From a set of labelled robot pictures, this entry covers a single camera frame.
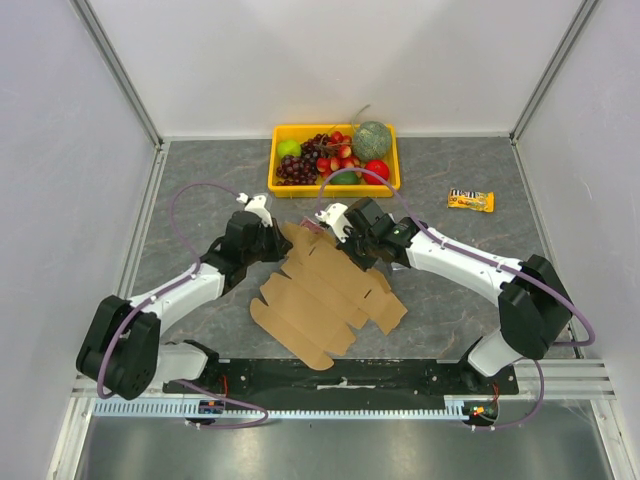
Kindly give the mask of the brown cardboard box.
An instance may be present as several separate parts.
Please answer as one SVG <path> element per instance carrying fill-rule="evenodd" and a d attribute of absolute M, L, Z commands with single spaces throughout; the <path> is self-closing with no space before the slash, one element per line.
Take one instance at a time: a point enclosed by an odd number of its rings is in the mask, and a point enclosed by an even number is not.
<path fill-rule="evenodd" d="M 307 367 L 323 371 L 356 341 L 369 320 L 387 335 L 407 314 L 377 269 L 360 270 L 326 233 L 286 223 L 292 242 L 280 270 L 249 307 L 254 322 Z"/>

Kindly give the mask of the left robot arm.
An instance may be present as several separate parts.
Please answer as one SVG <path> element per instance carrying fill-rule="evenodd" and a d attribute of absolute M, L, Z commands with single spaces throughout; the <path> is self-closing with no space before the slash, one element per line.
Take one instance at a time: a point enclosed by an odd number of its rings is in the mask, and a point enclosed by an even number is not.
<path fill-rule="evenodd" d="M 196 308 L 229 293 L 255 263 L 283 260 L 292 243 L 276 220 L 240 211 L 223 236 L 189 270 L 129 299 L 115 295 L 98 305 L 76 358 L 79 373 L 101 386 L 101 396 L 139 397 L 152 383 L 185 382 L 208 393 L 219 382 L 209 360 L 217 354 L 193 340 L 164 344 L 161 336 Z"/>

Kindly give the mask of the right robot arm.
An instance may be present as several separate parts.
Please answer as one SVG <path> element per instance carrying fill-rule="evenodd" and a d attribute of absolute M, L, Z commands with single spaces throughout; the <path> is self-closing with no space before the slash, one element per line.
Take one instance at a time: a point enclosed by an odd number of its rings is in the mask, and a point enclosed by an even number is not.
<path fill-rule="evenodd" d="M 455 241 L 407 216 L 399 221 L 371 198 L 333 203 L 318 213 L 353 263 L 377 261 L 444 277 L 481 295 L 499 312 L 499 327 L 482 337 L 458 368 L 458 381 L 477 394 L 520 359 L 542 359 L 572 317 L 570 297 L 549 260 L 501 257 Z"/>

